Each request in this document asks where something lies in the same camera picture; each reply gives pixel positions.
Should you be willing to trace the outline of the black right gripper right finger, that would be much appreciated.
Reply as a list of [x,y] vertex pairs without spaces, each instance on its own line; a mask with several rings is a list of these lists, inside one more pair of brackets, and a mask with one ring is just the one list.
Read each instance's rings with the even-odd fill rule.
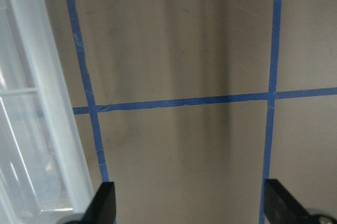
[[264,182],[264,215],[272,224],[336,223],[329,215],[310,214],[277,179]]

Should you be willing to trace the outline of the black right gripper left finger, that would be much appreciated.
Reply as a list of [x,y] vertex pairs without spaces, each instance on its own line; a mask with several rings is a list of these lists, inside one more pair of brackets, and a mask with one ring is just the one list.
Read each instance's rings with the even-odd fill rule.
[[60,219],[60,223],[116,223],[114,182],[103,182],[84,213],[75,213]]

